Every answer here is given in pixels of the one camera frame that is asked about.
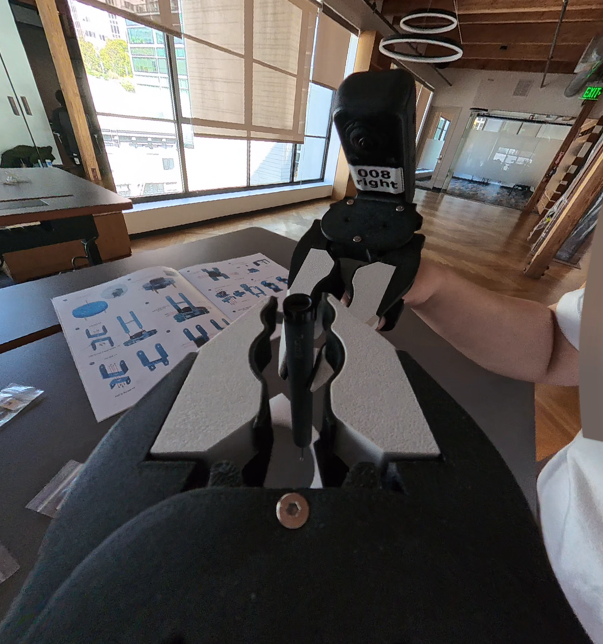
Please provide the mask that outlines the assembly manual booklet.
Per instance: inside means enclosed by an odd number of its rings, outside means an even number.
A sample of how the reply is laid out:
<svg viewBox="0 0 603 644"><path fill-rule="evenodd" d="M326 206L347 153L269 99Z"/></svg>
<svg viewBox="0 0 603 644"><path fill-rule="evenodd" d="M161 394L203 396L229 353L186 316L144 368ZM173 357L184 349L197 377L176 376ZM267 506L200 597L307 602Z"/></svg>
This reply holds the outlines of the assembly manual booklet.
<svg viewBox="0 0 603 644"><path fill-rule="evenodd" d="M252 254L151 267L52 299L97 422L138 402L188 353L255 304L287 294L289 271Z"/></svg>

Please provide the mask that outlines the dark bag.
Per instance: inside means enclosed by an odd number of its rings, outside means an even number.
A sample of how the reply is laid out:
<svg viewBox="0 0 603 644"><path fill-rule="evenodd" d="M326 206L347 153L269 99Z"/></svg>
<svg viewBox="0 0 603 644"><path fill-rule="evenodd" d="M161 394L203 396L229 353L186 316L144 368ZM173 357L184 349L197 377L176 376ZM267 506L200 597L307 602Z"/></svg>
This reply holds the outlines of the dark bag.
<svg viewBox="0 0 603 644"><path fill-rule="evenodd" d="M18 145L2 152L1 168L47 167L52 165L55 156L50 146Z"/></svg>

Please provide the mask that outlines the person's white shirt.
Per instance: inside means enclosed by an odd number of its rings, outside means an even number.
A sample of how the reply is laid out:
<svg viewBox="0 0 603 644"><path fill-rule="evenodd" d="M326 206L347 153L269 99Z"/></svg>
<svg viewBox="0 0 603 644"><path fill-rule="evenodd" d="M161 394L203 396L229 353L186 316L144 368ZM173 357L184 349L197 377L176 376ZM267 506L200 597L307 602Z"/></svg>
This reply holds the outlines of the person's white shirt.
<svg viewBox="0 0 603 644"><path fill-rule="evenodd" d="M599 397L603 403L603 393ZM603 410L599 415L538 478L541 527L552 567L595 643L603 643Z"/></svg>

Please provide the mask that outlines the grey round fixture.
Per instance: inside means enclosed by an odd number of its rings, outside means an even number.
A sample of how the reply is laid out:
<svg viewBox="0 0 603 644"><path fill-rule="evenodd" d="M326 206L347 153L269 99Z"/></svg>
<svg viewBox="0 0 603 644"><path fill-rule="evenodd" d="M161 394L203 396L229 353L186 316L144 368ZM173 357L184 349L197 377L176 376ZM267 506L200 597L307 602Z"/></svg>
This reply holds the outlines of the grey round fixture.
<svg viewBox="0 0 603 644"><path fill-rule="evenodd" d="M600 79L599 69L603 67L603 35L594 36L585 48L574 69L574 76L564 90L565 97L572 97L586 83Z"/></svg>

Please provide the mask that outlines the black cylindrical screwdriver handle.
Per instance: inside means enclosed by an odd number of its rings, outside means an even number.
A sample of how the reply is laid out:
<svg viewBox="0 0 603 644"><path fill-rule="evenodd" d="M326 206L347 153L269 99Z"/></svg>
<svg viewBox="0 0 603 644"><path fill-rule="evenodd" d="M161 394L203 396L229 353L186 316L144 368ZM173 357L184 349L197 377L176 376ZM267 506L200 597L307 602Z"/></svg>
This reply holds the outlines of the black cylindrical screwdriver handle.
<svg viewBox="0 0 603 644"><path fill-rule="evenodd" d="M312 440L313 372L315 309L309 295L290 294L283 302L283 334L286 341L292 435L301 449L300 460Z"/></svg>

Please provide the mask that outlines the white cabinet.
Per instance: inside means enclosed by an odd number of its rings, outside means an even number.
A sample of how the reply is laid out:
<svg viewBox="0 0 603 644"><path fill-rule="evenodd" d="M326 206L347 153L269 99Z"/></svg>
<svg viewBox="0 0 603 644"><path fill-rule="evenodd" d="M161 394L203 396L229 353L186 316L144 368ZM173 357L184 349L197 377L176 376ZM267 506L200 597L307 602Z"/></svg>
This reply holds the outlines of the white cabinet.
<svg viewBox="0 0 603 644"><path fill-rule="evenodd" d="M0 1L0 161L17 146L59 153L31 66L7 1Z"/></svg>

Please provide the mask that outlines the frosted glass partition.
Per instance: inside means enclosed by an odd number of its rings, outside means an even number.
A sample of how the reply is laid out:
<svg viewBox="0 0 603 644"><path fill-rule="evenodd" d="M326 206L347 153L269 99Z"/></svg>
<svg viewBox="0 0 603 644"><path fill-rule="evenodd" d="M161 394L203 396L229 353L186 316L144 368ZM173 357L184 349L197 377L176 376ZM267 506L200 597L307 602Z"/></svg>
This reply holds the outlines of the frosted glass partition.
<svg viewBox="0 0 603 644"><path fill-rule="evenodd" d="M521 210L574 122L573 117L476 111L469 119L443 190Z"/></svg>

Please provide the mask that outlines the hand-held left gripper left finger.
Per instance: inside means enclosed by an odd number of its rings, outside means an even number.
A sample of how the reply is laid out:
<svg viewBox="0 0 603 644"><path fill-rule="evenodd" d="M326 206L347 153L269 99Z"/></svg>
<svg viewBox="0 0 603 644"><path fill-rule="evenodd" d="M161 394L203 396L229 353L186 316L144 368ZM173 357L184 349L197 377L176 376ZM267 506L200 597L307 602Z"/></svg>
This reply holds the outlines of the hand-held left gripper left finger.
<svg viewBox="0 0 603 644"><path fill-rule="evenodd" d="M199 350L153 457L247 463L258 453L257 429L270 423L263 371L272 359L277 307L266 296Z"/></svg>

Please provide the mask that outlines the leaning wooden frames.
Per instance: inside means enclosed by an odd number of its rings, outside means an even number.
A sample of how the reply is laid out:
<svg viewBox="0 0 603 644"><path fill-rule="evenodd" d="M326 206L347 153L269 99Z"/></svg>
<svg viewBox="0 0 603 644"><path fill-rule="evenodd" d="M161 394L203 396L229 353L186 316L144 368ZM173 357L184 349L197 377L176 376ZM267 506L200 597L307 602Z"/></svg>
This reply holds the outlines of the leaning wooden frames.
<svg viewBox="0 0 603 644"><path fill-rule="evenodd" d="M533 256L523 273L540 278L554 256L570 236L582 215L603 189L603 137L587 159L578 177L554 207L552 220L543 231L541 241L534 244Z"/></svg>

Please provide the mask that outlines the large window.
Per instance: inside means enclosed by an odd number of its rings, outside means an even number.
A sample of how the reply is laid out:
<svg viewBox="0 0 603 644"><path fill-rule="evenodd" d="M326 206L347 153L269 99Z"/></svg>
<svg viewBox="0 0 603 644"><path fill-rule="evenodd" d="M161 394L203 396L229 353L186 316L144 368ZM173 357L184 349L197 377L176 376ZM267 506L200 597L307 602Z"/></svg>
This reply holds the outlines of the large window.
<svg viewBox="0 0 603 644"><path fill-rule="evenodd" d="M323 179L338 142L334 90L312 82L321 10L304 140L290 143L195 133L181 3L68 2L117 192L150 198Z"/></svg>

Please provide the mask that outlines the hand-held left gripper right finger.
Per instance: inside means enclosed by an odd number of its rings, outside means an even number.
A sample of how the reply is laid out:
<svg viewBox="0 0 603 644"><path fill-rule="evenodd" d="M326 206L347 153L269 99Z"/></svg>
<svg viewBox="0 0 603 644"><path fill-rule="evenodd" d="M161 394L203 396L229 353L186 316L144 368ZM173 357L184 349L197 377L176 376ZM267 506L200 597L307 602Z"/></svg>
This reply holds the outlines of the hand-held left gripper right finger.
<svg viewBox="0 0 603 644"><path fill-rule="evenodd" d="M324 407L336 425L334 453L344 463L439 457L394 346L331 294L322 314L335 370Z"/></svg>

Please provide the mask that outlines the wide beige roller blind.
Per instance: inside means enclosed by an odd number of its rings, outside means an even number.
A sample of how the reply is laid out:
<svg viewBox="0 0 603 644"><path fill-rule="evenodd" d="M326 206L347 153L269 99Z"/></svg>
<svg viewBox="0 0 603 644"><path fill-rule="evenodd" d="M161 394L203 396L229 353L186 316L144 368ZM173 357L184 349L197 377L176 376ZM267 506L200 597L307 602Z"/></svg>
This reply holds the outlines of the wide beige roller blind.
<svg viewBox="0 0 603 644"><path fill-rule="evenodd" d="M302 143L317 4L183 1L181 8L195 133Z"/></svg>

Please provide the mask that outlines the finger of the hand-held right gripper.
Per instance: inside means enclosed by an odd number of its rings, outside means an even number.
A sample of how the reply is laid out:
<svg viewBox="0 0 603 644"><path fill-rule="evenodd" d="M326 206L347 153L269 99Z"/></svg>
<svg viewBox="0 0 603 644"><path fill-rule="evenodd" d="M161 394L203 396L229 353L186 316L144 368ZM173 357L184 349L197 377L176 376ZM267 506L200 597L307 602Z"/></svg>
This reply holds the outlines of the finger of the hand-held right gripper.
<svg viewBox="0 0 603 644"><path fill-rule="evenodd" d="M329 253L324 250L310 249L300 270L295 278L292 278L292 271L289 274L289 291L288 295L303 293L312 294L312 289L319 285L323 278L329 277L330 271L335 267L334 260ZM313 362L318 362L318 367L314 380L329 380L334 374L334 369L328 364L326 359L325 348L314 357ZM281 378L287 378L287 341L285 338L285 328L282 328L279 353L279 375Z"/></svg>
<svg viewBox="0 0 603 644"><path fill-rule="evenodd" d="M393 265L376 262L363 265L354 272L353 298L350 308L354 317L373 329L378 328L381 315L377 311L394 271ZM326 345L324 344L316 356L315 373L310 385L311 392L326 384L333 373L334 369L326 358Z"/></svg>

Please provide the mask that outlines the person's right forearm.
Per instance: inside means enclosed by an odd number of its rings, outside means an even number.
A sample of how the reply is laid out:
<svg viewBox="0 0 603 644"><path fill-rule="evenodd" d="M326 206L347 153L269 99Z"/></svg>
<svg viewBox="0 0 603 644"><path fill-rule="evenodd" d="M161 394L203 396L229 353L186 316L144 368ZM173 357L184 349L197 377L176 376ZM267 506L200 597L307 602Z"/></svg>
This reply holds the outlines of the person's right forearm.
<svg viewBox="0 0 603 644"><path fill-rule="evenodd" d="M513 379L579 384L579 350L546 307L492 292L423 259L404 302L439 336L479 366Z"/></svg>

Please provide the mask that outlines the black office chair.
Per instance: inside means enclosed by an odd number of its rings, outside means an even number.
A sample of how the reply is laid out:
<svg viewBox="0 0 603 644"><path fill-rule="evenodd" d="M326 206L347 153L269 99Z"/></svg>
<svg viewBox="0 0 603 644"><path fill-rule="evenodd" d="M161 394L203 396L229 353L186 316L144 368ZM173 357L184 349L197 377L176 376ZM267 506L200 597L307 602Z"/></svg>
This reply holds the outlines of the black office chair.
<svg viewBox="0 0 603 644"><path fill-rule="evenodd" d="M59 103L59 107L53 110L52 116L50 117L52 131L59 137L65 153L76 165L82 165L79 148L73 132L63 92L61 90L57 90L55 97Z"/></svg>

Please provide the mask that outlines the narrow beige roller blind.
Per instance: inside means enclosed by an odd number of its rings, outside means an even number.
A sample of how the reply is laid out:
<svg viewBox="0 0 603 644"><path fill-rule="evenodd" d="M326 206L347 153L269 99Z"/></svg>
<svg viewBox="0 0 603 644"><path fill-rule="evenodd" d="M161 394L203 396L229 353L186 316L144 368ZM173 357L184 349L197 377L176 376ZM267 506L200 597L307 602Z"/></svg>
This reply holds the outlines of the narrow beige roller blind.
<svg viewBox="0 0 603 644"><path fill-rule="evenodd" d="M351 33L325 15L319 14L315 40L312 82L336 90L345 77Z"/></svg>

